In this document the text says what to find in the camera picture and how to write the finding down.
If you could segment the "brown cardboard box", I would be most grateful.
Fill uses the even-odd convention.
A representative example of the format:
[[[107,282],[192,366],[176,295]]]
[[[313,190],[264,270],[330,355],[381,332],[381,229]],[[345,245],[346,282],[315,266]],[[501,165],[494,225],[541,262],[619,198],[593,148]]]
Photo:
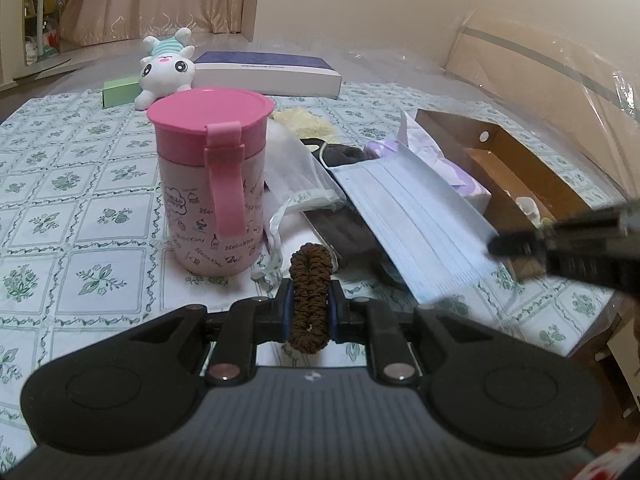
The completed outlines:
[[[485,218],[498,231],[531,231],[534,222],[516,200],[530,198],[541,218],[566,220],[590,209],[524,144],[491,122],[418,110],[416,122],[454,162],[491,194]]]

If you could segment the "yellow towel cloth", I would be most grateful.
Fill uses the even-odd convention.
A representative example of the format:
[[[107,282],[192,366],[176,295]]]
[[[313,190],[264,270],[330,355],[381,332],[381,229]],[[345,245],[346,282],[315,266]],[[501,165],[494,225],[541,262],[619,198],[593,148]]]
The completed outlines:
[[[289,128],[299,139],[317,138],[332,142],[336,138],[336,130],[326,118],[312,114],[303,107],[275,110],[271,119]]]

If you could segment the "floral tablecloth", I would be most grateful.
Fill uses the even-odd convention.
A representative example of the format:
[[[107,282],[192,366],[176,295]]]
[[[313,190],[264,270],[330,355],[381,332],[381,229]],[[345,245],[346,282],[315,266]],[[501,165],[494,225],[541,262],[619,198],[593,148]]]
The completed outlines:
[[[345,82],[337,100],[273,98],[327,119],[333,142],[360,148],[395,136],[418,108],[493,122],[529,148],[589,206],[613,192],[560,155],[532,127],[477,100],[398,84]],[[43,364],[184,304],[227,310],[271,296],[250,270],[199,278],[167,240],[154,128],[132,105],[103,108],[99,91],[32,99],[1,124],[1,474],[34,448],[20,412],[26,379]],[[569,356],[611,318],[613,292],[556,278],[517,282],[504,266],[456,290],[445,308]]]

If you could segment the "purple tissue pack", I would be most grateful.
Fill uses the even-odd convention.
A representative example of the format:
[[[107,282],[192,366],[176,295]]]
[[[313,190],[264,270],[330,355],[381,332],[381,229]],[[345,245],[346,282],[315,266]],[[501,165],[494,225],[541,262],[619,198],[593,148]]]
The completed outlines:
[[[364,152],[372,158],[387,157],[396,153],[399,145],[408,148],[425,165],[436,171],[480,214],[486,212],[491,199],[488,189],[451,160],[446,159],[431,135],[406,112],[400,113],[400,126],[394,138],[369,141],[364,147]]]

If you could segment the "brown scrunchie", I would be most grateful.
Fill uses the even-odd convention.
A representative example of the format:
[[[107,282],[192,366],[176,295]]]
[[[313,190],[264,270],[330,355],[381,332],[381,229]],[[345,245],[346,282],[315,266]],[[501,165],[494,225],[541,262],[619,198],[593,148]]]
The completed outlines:
[[[291,257],[293,314],[288,344],[303,354],[315,354],[330,340],[328,292],[333,272],[329,251],[307,243]]]

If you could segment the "white bunny plush toy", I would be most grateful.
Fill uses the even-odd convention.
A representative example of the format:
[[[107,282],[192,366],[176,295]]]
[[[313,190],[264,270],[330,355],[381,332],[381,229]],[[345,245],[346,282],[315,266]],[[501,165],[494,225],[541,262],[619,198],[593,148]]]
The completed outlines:
[[[191,44],[190,28],[181,27],[174,36],[158,39],[146,36],[143,47],[148,54],[140,61],[141,92],[134,99],[136,110],[147,110],[155,101],[177,92],[192,89],[195,47]]]

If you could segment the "green microfiber cloth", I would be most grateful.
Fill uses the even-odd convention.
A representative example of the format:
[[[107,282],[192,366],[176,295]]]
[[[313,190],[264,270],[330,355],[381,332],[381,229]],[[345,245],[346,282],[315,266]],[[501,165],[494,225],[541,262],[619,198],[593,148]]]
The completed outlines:
[[[553,223],[554,221],[552,219],[544,217],[540,219],[540,221],[538,222],[538,226],[540,228],[544,228],[545,226],[552,226]]]

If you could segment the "dark grey sock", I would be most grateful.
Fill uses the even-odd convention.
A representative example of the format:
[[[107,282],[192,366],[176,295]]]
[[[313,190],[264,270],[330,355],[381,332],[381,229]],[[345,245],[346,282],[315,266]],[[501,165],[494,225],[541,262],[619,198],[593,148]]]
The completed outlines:
[[[387,285],[404,286],[385,249],[356,210],[344,206],[305,211],[304,215],[340,269],[366,268]]]

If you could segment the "cluttered shelf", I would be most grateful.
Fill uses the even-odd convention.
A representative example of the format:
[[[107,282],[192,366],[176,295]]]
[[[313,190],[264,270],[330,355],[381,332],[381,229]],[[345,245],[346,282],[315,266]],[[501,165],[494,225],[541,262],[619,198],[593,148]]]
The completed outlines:
[[[23,0],[25,63],[31,66],[61,52],[62,0]]]

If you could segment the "blue surgical face mask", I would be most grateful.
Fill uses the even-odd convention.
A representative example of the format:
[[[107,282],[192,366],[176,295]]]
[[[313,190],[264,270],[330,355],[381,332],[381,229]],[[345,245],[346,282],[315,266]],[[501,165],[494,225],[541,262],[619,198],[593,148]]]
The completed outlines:
[[[496,230],[434,169],[401,145],[330,169],[419,304],[487,278]]]

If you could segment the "small green box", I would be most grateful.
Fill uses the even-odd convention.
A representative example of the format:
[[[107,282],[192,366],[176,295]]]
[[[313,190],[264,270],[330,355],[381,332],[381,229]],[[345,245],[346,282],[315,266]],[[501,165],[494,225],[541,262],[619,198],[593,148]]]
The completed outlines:
[[[137,76],[105,81],[102,88],[102,106],[110,108],[129,104],[140,94],[141,88]]]

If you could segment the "blue white flat box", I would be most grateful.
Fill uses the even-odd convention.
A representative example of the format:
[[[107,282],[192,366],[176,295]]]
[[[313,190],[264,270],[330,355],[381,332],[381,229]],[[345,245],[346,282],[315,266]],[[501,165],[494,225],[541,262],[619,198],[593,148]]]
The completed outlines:
[[[207,51],[195,61],[194,88],[235,88],[265,96],[337,99],[342,76],[316,56]]]

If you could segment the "plastic wrapped headboard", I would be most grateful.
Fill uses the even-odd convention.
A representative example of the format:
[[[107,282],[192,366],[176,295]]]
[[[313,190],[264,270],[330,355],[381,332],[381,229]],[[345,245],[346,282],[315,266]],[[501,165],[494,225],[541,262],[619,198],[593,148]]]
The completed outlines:
[[[480,10],[460,26],[446,70],[540,119],[639,194],[637,77],[575,41]]]

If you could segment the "pink lidded cup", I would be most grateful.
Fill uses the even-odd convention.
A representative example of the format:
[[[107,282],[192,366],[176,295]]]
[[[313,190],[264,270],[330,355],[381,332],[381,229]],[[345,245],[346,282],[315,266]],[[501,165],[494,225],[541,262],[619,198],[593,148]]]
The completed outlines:
[[[186,270],[221,278],[259,256],[273,109],[256,92],[201,88],[166,96],[146,111],[155,128],[168,237]]]

